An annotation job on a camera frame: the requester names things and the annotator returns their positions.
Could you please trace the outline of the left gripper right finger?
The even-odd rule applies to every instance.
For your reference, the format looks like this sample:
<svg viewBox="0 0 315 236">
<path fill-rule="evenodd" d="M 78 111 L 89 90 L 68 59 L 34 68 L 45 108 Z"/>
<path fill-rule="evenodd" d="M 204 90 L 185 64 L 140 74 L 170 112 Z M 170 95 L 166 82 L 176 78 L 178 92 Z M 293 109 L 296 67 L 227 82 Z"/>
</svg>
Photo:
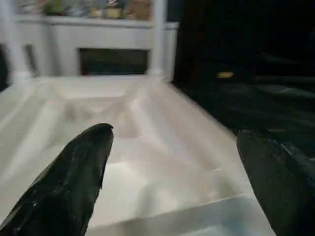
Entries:
<svg viewBox="0 0 315 236">
<path fill-rule="evenodd" d="M 260 130 L 239 130 L 237 150 L 254 194 L 278 236 L 315 234 L 315 166 L 299 147 Z"/>
</svg>

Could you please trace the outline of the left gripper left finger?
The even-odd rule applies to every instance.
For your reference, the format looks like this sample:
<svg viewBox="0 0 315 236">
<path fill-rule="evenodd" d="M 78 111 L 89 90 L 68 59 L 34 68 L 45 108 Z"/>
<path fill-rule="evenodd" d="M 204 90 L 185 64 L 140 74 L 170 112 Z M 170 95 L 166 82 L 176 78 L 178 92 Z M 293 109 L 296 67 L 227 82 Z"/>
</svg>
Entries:
<svg viewBox="0 0 315 236">
<path fill-rule="evenodd" d="M 0 234 L 85 235 L 113 141 L 113 126 L 99 123 L 68 142 L 14 205 Z"/>
</svg>

